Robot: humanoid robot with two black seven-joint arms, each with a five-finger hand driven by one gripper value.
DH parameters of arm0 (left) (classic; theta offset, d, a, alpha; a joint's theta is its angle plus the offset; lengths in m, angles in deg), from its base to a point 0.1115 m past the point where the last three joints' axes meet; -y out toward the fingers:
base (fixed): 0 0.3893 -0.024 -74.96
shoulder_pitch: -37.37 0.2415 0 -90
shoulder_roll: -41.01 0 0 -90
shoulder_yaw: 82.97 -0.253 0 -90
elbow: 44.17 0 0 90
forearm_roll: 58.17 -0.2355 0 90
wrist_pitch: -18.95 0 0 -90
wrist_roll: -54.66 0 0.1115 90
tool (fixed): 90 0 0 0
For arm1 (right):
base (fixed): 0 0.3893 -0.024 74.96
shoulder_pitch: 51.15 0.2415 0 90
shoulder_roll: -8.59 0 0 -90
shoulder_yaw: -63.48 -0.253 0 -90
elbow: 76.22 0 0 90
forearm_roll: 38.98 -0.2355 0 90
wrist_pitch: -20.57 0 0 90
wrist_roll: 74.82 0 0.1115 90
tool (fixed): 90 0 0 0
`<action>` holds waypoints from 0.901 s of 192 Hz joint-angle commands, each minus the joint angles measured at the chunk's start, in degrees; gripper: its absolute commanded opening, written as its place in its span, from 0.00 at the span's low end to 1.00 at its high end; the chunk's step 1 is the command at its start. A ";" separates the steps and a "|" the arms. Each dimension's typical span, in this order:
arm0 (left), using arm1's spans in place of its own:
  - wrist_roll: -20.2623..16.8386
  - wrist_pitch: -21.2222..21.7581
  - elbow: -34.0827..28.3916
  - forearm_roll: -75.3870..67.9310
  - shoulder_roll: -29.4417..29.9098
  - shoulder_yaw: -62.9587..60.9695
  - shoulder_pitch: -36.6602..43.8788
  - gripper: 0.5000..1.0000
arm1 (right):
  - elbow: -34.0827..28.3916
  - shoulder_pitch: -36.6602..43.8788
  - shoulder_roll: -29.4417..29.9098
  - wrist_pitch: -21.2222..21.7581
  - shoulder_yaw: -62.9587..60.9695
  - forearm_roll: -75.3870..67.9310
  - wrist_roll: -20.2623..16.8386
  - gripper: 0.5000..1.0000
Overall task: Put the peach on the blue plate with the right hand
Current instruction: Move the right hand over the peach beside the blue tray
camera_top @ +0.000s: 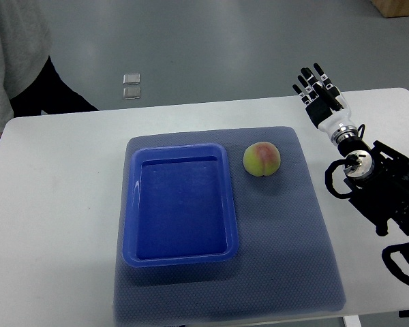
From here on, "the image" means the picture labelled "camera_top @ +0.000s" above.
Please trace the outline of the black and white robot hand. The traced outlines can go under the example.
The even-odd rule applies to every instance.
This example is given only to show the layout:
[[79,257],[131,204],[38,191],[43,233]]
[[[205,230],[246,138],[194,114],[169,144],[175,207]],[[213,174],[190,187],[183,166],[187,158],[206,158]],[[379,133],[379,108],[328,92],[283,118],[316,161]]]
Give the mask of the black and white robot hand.
[[331,135],[343,126],[350,126],[351,111],[341,91],[326,75],[319,64],[314,63],[313,71],[304,67],[297,76],[299,85],[292,88],[305,105],[305,111],[313,125]]

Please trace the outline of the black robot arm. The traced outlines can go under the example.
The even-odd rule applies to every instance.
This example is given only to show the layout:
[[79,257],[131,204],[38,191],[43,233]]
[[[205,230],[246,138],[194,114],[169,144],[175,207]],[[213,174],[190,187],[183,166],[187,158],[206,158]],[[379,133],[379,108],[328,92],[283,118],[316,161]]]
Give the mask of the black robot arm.
[[[365,127],[343,126],[332,141],[342,158],[324,173],[325,186],[338,199],[347,199],[376,228],[379,236],[389,233],[393,220],[409,237],[409,158],[386,144],[373,147],[363,141]],[[382,260],[390,273],[409,286],[409,276],[392,258],[400,253],[409,264],[409,242],[383,249]]]

